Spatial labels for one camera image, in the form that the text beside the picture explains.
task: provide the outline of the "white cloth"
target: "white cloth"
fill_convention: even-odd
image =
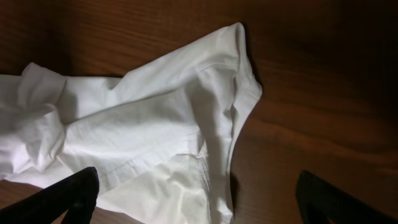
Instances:
[[[44,188],[94,166],[101,208],[142,223],[231,223],[233,147],[260,96],[239,23],[123,78],[31,63],[0,75],[0,178]]]

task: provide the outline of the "white shirt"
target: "white shirt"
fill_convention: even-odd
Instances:
[[[142,223],[231,223],[233,147],[260,96],[239,23],[123,78],[31,63],[0,75],[0,177],[44,188],[94,166],[103,209]]]

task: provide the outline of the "black object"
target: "black object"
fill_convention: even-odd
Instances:
[[[304,224],[397,224],[387,215],[337,189],[321,178],[303,171],[296,198]]]
[[[63,224],[89,224],[99,189],[96,169],[87,167],[0,210],[0,223],[51,224],[68,210]]]

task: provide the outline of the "wooden surface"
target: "wooden surface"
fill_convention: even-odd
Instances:
[[[359,0],[0,0],[0,73],[31,61],[121,77],[242,22],[264,88],[234,151],[236,223],[301,223],[319,175],[398,218],[396,3]],[[0,207],[37,189],[0,182]],[[92,223],[133,223],[97,210]]]

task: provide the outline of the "wood grain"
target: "wood grain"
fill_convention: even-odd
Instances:
[[[359,0],[0,0],[0,72],[123,76],[245,25],[264,94],[233,157],[236,223],[301,223],[306,169],[398,218],[397,3]],[[0,183],[0,207],[37,188]],[[133,223],[96,210],[92,223]]]

